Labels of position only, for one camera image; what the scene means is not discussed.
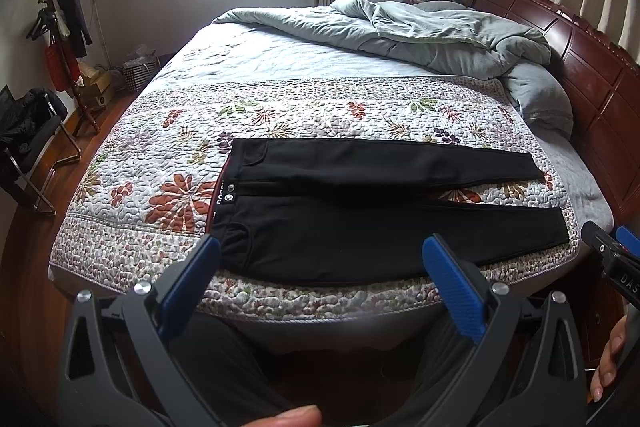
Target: human hand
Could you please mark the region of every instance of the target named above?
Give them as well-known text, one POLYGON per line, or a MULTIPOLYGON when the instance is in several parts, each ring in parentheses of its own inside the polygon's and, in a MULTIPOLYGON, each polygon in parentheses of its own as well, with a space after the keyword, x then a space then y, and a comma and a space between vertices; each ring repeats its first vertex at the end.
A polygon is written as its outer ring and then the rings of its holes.
POLYGON ((262 418, 242 427, 320 427, 322 415, 315 405, 306 405, 280 413, 271 418, 262 418))
POLYGON ((613 326, 609 335, 609 342, 604 346, 600 364, 591 380, 591 396, 594 401, 602 398, 603 389, 609 387, 616 379, 618 368, 616 367, 615 355, 620 352, 625 345, 626 339, 626 315, 613 326))

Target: fingernail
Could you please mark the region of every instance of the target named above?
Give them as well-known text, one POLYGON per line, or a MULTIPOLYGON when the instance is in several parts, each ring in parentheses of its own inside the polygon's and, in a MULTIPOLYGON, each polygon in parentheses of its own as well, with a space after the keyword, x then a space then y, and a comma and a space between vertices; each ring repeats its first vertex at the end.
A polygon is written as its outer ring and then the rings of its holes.
POLYGON ((622 337, 616 337, 615 339, 613 339, 613 341, 611 341, 611 350, 616 351, 620 346, 622 346, 623 342, 624 340, 622 339, 622 337))
POLYGON ((614 378, 615 375, 613 373, 607 373, 604 377, 602 377, 603 385, 607 387, 611 382, 613 382, 614 378))
POLYGON ((297 409, 290 409, 283 413, 280 413, 276 416, 276 418, 298 418, 300 416, 304 416, 306 413, 311 411, 312 409, 317 409, 315 405, 305 405, 304 407, 298 407, 297 409))

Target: black chair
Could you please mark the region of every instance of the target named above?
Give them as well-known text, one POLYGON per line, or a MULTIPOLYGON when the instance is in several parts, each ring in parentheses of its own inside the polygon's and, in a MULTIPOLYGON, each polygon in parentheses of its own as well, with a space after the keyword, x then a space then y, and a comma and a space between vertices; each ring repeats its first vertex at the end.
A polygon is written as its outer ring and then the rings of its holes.
POLYGON ((47 185, 57 167, 80 160, 81 150, 66 130, 65 118, 65 105, 49 89, 31 89, 20 100, 14 100, 8 86, 0 90, 0 151, 4 153, 0 156, 0 187, 20 206, 32 208, 38 214, 56 215, 55 208, 44 195, 47 185), (42 188, 38 189, 28 174, 58 127, 76 149, 76 154, 56 161, 49 169, 42 188), (18 177, 24 179, 38 195, 35 202, 16 183, 18 177), (40 200, 49 207, 48 210, 40 210, 40 200))

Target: black jacket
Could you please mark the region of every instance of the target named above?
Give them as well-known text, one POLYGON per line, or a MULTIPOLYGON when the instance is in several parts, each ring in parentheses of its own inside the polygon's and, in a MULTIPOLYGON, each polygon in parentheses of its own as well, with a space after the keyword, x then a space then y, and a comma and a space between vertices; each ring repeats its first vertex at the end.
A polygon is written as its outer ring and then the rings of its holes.
POLYGON ((62 121, 66 118, 65 104, 46 87, 34 87, 22 98, 3 109, 0 114, 0 148, 7 147, 19 161, 30 150, 30 144, 37 131, 51 119, 44 95, 49 100, 62 121))
POLYGON ((86 27, 84 15, 82 14, 82 5, 80 0, 57 0, 65 14, 66 26, 71 31, 69 42, 74 55, 78 58, 86 57, 86 49, 84 43, 89 46, 93 43, 89 29, 86 27))

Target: metal screw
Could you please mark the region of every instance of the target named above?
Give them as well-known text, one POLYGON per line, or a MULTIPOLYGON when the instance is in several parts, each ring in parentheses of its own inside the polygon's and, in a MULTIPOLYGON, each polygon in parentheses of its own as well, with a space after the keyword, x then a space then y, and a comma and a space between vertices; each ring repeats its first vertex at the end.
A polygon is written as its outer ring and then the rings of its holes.
POLYGON ((504 282, 494 282, 491 286, 491 291, 496 295, 507 295, 509 293, 509 285, 504 282))
POLYGON ((76 298, 78 302, 87 302, 91 298, 91 292, 89 290, 80 290, 76 298))
POLYGON ((133 286, 133 291, 138 295, 144 295, 151 291, 151 283, 149 281, 140 281, 133 286))
POLYGON ((559 291, 553 292, 551 294, 551 298, 554 300, 554 302, 557 302, 558 304, 564 304, 566 302, 566 295, 559 291))

